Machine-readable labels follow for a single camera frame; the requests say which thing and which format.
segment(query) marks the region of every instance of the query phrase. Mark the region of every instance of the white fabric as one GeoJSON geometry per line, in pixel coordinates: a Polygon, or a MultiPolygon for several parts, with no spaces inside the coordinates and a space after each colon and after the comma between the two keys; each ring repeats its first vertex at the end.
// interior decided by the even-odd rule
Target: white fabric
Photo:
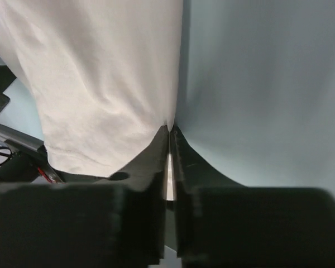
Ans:
{"type": "Polygon", "coordinates": [[[177,124],[249,186],[335,195],[335,1],[192,0],[177,124]]]}
{"type": "Polygon", "coordinates": [[[50,164],[109,176],[175,116],[181,0],[0,0],[0,56],[34,96],[50,164]]]}

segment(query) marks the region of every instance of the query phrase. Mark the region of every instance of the black cable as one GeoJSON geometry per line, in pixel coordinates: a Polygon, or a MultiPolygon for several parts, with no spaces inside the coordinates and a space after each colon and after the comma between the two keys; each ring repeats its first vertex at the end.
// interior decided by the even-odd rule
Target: black cable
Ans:
{"type": "Polygon", "coordinates": [[[4,162],[0,163],[0,166],[2,166],[3,164],[10,161],[10,159],[12,158],[12,151],[10,150],[10,148],[4,147],[4,146],[0,146],[0,150],[9,150],[10,151],[10,154],[5,154],[4,152],[0,152],[0,156],[7,157],[7,159],[4,162]]]}

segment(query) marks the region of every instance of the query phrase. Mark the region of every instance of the light blue wall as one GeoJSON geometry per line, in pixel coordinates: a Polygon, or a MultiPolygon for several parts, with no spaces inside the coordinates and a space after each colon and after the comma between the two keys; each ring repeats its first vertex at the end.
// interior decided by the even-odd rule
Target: light blue wall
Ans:
{"type": "MultiPolygon", "coordinates": [[[[5,65],[1,58],[0,65],[5,65]]],[[[0,113],[0,124],[44,140],[36,103],[30,91],[16,79],[4,93],[10,98],[10,103],[0,113]]]]}
{"type": "Polygon", "coordinates": [[[185,1],[176,121],[231,179],[335,194],[335,1],[185,1]]]}

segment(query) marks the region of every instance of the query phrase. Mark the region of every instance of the red wire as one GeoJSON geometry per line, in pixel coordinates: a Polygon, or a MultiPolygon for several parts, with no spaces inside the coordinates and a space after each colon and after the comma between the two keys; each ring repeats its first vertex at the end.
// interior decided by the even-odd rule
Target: red wire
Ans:
{"type": "Polygon", "coordinates": [[[41,174],[41,176],[44,177],[49,183],[53,183],[53,181],[49,177],[47,177],[47,175],[44,173],[44,171],[42,169],[40,169],[38,167],[37,170],[39,171],[39,173],[41,174]]]}

